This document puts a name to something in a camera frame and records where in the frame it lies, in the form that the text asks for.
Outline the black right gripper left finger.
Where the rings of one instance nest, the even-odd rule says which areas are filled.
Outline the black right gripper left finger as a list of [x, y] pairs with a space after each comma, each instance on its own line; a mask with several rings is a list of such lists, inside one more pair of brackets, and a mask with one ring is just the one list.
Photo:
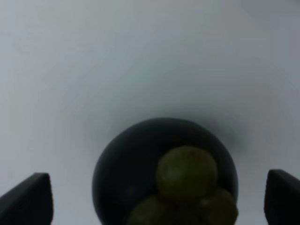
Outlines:
[[50, 175], [35, 173], [0, 197], [2, 225], [50, 225], [53, 195]]

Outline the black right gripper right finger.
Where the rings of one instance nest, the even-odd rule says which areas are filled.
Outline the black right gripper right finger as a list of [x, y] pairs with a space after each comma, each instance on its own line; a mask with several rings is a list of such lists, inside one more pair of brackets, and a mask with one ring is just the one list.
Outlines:
[[269, 225], [299, 225], [300, 180], [281, 169], [269, 170], [264, 214]]

